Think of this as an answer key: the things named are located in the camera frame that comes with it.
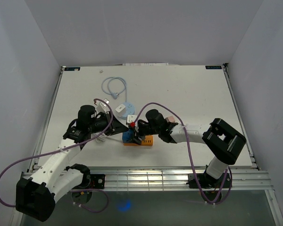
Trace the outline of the pink plug adapter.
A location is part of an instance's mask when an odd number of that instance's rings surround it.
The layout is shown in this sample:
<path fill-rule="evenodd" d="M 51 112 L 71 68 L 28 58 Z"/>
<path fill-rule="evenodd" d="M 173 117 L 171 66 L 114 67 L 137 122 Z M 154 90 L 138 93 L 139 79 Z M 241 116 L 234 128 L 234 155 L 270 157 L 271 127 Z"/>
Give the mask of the pink plug adapter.
<path fill-rule="evenodd" d="M 170 122 L 170 123 L 175 123 L 175 119 L 174 119 L 173 116 L 168 116 L 168 117 L 166 117 L 166 121 L 167 121 L 167 122 Z"/>

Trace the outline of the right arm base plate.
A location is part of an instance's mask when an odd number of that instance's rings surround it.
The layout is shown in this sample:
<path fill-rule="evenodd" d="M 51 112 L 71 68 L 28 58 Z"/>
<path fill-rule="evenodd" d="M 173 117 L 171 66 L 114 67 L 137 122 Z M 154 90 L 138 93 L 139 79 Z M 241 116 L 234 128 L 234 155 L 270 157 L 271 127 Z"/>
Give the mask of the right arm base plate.
<path fill-rule="evenodd" d="M 225 173 L 222 174 L 221 178 L 218 180 L 206 178 L 204 173 L 197 173 L 197 179 L 202 189 L 219 188 L 222 184 Z M 186 183 L 189 188 L 198 188 L 194 174 L 188 174 L 188 182 Z M 226 174 L 225 182 L 223 188 L 229 188 L 231 184 L 231 178 L 229 173 Z"/>

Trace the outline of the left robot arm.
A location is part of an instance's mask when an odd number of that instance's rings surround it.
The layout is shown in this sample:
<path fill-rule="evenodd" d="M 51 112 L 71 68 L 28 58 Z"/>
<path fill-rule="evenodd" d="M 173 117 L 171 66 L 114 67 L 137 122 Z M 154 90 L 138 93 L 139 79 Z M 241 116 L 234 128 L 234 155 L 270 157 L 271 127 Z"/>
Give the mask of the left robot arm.
<path fill-rule="evenodd" d="M 68 126 L 58 147 L 58 152 L 28 179 L 16 185 L 16 210 L 41 222 L 46 221 L 56 203 L 70 190 L 92 193 L 90 169 L 82 164 L 70 165 L 71 160 L 84 148 L 93 134 L 111 136 L 128 131 L 112 112 L 97 112 L 92 105 L 83 105 L 78 116 Z"/>

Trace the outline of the blue cube socket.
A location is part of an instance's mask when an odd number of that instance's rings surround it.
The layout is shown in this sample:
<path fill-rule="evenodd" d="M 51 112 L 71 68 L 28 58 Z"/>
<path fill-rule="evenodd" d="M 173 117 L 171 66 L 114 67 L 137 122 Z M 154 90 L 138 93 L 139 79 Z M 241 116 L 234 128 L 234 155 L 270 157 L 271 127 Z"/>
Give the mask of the blue cube socket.
<path fill-rule="evenodd" d="M 131 143 L 133 137 L 134 137 L 134 131 L 128 130 L 122 134 L 122 141 L 123 143 Z"/>

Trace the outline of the white usb charger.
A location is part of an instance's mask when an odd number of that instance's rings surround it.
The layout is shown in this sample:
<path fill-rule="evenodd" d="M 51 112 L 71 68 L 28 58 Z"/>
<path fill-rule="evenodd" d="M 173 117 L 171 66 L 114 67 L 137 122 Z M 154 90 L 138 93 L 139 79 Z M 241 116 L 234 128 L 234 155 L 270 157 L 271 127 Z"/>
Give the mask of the white usb charger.
<path fill-rule="evenodd" d="M 120 104 L 118 107 L 116 107 L 115 111 L 117 117 L 121 118 L 126 112 L 126 106 L 124 104 Z"/>

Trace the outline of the round light blue socket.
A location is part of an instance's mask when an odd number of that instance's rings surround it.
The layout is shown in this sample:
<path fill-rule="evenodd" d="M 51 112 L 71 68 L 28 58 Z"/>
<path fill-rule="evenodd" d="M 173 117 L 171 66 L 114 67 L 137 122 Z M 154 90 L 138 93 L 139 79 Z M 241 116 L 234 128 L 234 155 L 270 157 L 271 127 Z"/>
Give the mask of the round light blue socket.
<path fill-rule="evenodd" d="M 135 106 L 130 102 L 123 102 L 125 111 L 121 114 L 121 119 L 126 119 L 128 115 L 135 115 Z"/>

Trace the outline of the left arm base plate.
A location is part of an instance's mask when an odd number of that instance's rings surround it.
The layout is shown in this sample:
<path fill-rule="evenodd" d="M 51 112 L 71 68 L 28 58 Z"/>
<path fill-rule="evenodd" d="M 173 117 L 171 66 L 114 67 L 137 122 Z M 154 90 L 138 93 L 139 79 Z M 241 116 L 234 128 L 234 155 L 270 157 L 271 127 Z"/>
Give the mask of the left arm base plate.
<path fill-rule="evenodd" d="M 105 174 L 91 174 L 89 176 L 83 176 L 82 182 L 75 186 L 74 189 L 104 189 L 105 178 Z"/>

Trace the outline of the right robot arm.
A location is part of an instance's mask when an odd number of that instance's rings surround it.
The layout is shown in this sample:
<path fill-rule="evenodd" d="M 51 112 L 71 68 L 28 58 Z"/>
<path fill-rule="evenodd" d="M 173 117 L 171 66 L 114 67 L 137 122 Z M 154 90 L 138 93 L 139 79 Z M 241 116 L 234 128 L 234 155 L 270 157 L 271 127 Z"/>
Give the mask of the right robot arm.
<path fill-rule="evenodd" d="M 234 165 L 246 144 L 246 138 L 235 128 L 220 118 L 215 118 L 209 125 L 182 125 L 173 116 L 163 117 L 156 109 L 146 113 L 146 120 L 135 118 L 129 121 L 127 143 L 141 145 L 147 136 L 157 135 L 166 143 L 182 142 L 206 144 L 214 158 L 198 179 L 206 187 L 215 187 L 223 173 Z"/>

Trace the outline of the orange power strip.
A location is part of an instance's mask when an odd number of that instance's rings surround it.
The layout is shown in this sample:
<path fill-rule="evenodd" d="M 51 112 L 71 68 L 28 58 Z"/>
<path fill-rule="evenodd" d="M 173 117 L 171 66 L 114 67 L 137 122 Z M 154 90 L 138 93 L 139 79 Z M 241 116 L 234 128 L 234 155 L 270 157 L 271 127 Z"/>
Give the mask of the orange power strip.
<path fill-rule="evenodd" d="M 153 136 L 146 136 L 144 139 L 141 140 L 140 144 L 134 142 L 126 142 L 123 143 L 125 146 L 153 146 Z"/>

